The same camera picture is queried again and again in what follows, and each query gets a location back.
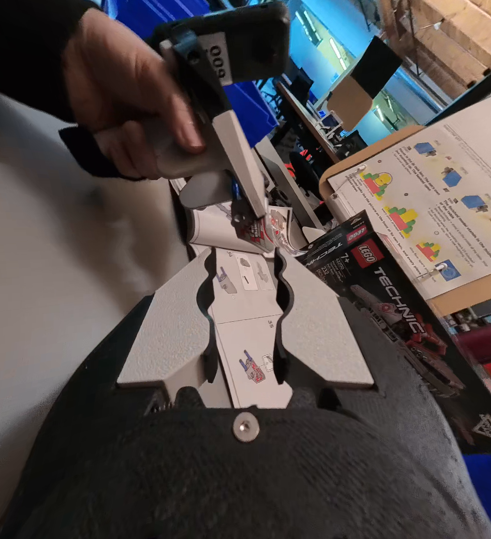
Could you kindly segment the person's left hand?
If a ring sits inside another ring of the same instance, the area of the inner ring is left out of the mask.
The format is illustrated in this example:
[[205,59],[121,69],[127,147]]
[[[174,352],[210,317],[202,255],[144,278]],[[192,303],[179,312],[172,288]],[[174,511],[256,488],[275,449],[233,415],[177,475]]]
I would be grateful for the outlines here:
[[62,73],[78,125],[122,176],[159,179],[141,121],[160,117],[191,154],[205,149],[194,112],[164,59],[105,13],[88,9],[62,53]]

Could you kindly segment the black toy set box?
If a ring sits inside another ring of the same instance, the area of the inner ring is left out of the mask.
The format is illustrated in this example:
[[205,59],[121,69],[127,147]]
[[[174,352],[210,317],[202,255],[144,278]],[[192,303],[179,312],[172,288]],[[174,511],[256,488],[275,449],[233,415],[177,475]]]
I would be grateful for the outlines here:
[[370,318],[415,369],[463,453],[491,453],[491,393],[422,298],[365,211],[297,260]]

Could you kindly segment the stack of cardboard boxes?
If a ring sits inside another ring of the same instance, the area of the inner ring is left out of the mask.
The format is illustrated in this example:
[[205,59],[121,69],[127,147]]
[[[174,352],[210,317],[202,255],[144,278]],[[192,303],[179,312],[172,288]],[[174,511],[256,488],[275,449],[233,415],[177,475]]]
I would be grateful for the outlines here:
[[382,37],[432,92],[455,99],[491,74],[491,1],[374,1]]

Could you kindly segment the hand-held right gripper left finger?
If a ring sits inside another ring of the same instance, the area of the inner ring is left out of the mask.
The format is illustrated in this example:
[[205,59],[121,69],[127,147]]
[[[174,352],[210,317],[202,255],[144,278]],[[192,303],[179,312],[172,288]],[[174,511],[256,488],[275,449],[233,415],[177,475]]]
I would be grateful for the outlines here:
[[210,314],[215,276],[216,252],[209,247],[156,290],[119,387],[180,390],[214,382],[220,357]]

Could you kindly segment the black and brown cardboard sign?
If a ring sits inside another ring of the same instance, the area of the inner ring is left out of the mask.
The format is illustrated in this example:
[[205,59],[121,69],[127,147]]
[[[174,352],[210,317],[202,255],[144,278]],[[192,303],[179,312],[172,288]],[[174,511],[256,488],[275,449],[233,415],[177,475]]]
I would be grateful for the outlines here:
[[400,56],[374,36],[363,54],[337,79],[328,93],[327,110],[335,114],[344,131],[356,128],[401,65]]

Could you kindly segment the person's left forearm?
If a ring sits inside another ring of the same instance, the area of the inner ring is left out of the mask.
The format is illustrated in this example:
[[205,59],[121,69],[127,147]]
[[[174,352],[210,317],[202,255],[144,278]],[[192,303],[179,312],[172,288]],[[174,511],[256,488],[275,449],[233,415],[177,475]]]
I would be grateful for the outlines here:
[[74,123],[62,53],[92,1],[0,1],[0,93]]

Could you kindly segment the open instruction booklet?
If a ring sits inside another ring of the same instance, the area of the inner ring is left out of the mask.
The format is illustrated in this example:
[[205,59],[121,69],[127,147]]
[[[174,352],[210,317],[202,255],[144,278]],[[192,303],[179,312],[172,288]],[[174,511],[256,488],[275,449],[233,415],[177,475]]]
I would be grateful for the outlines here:
[[214,301],[209,313],[232,404],[236,408],[286,408],[292,389],[278,384],[273,351],[282,310],[273,277],[275,250],[239,239],[230,203],[186,210],[187,241],[195,254],[215,248]]

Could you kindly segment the grey panel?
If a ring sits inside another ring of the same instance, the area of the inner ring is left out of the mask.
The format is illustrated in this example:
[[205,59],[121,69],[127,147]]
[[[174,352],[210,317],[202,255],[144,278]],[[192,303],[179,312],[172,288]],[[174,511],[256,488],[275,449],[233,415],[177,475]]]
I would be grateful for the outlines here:
[[323,231],[323,225],[313,212],[307,198],[291,177],[283,161],[267,136],[251,149],[259,169],[270,182],[284,193],[288,205],[301,226],[313,227]]

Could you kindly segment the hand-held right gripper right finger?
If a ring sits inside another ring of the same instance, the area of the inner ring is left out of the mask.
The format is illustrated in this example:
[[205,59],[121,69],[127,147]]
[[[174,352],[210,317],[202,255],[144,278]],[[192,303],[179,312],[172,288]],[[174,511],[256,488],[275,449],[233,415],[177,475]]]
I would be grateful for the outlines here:
[[293,389],[370,389],[375,382],[335,291],[288,252],[274,256],[274,374]]

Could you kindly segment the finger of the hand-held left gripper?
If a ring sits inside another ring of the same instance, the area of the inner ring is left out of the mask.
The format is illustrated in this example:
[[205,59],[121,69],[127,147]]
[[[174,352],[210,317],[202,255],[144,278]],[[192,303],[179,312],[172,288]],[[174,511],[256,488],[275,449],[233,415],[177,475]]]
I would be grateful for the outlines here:
[[252,220],[262,219],[268,209],[264,178],[235,111],[224,111],[214,117],[212,126],[234,172],[241,196],[247,201],[246,215]]

